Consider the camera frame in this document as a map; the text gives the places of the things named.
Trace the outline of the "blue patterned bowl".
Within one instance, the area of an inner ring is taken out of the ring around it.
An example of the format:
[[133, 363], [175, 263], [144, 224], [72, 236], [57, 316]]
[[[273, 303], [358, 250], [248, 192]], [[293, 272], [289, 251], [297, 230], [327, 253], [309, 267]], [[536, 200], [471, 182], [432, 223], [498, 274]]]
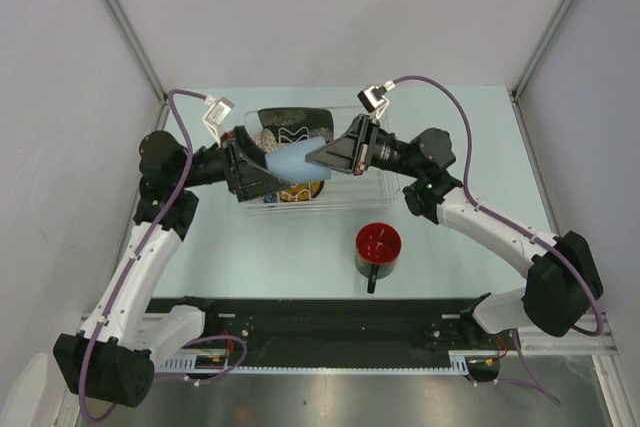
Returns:
[[277, 204], [279, 202], [279, 194], [278, 193], [269, 193], [262, 197], [262, 202], [264, 204]]

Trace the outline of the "red black mug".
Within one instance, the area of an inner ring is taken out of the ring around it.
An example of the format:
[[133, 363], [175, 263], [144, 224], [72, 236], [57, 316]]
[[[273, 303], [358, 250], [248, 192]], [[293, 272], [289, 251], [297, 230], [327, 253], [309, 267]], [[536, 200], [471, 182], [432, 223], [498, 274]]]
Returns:
[[373, 294], [377, 282], [391, 275], [402, 251], [399, 233], [386, 223], [365, 225], [355, 239], [354, 263], [366, 279], [366, 293]]

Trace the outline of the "clear wire dish rack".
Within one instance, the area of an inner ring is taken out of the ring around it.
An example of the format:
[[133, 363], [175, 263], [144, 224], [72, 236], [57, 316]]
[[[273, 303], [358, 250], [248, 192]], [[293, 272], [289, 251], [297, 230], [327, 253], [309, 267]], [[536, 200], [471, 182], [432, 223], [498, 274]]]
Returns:
[[[334, 139], [347, 129], [359, 113], [355, 106], [309, 108], [324, 108], [332, 113]], [[244, 126], [251, 137], [263, 129], [258, 118], [259, 110], [249, 111], [244, 115]], [[399, 194], [398, 176], [374, 169], [368, 170], [360, 177], [334, 173], [324, 182], [322, 193], [309, 202], [285, 203], [279, 200], [277, 204], [264, 204], [260, 197], [246, 202], [244, 208], [254, 215], [376, 210], [389, 206]]]

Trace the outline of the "brown patterned bowl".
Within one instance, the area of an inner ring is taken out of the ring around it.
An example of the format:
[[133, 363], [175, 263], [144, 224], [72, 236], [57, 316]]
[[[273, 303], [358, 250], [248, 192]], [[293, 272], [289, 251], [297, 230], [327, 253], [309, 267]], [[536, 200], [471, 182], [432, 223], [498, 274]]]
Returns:
[[263, 128], [252, 136], [255, 144], [265, 153], [271, 153], [279, 147], [279, 143], [271, 130]]

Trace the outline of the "light blue cup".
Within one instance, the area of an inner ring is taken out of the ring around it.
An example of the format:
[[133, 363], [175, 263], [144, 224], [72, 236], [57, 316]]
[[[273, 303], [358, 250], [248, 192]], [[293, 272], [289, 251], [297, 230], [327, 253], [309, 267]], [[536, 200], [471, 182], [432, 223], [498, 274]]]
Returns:
[[331, 170], [306, 161], [307, 154], [325, 144], [322, 137], [281, 144], [265, 155], [266, 168], [277, 178], [291, 184], [326, 181], [331, 178]]

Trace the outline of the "yellow round patterned plate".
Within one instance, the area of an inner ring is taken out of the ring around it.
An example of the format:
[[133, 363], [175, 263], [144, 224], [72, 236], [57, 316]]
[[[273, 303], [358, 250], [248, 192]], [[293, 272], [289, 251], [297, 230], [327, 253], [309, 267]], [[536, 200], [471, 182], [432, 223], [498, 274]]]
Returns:
[[316, 199], [323, 191], [325, 182], [314, 181], [293, 185], [279, 193], [279, 200], [285, 203], [309, 202]]

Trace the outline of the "black square floral plate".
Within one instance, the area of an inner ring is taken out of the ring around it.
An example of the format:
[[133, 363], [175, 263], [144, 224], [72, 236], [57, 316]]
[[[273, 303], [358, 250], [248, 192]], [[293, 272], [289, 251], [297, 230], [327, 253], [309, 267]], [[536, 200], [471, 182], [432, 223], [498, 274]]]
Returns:
[[309, 107], [266, 108], [258, 111], [261, 126], [269, 130], [278, 144], [289, 144], [315, 137], [334, 139], [334, 118], [328, 109]]

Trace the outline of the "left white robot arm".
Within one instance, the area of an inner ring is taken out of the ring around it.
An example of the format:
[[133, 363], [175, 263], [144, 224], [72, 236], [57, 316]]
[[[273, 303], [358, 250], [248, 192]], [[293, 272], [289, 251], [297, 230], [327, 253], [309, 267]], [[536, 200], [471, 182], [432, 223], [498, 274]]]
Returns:
[[77, 333], [58, 337], [53, 355], [69, 390], [81, 402], [97, 399], [138, 406], [156, 372], [194, 341], [207, 347], [221, 334], [209, 315], [209, 301], [187, 298], [155, 326], [143, 330], [143, 316], [169, 260], [182, 245], [195, 217], [196, 186], [228, 184], [239, 200], [257, 196], [277, 182], [265, 157], [278, 146], [263, 129], [251, 135], [236, 127], [220, 144], [194, 150], [165, 130], [139, 145], [140, 199], [128, 245], [107, 289]]

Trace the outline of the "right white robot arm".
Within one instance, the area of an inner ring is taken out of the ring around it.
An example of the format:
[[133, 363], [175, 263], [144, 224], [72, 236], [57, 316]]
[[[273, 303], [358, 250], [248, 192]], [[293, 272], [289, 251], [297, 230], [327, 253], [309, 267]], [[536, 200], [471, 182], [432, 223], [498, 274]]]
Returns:
[[457, 231], [507, 262], [524, 279], [522, 289], [485, 294], [465, 311], [463, 340], [484, 348], [497, 333], [535, 326], [562, 337], [595, 308], [603, 285], [587, 240], [523, 226], [473, 196], [448, 169], [455, 161], [448, 132], [429, 128], [409, 142], [359, 115], [337, 139], [307, 154], [308, 162], [361, 175], [368, 168], [412, 178], [403, 195], [409, 211]]

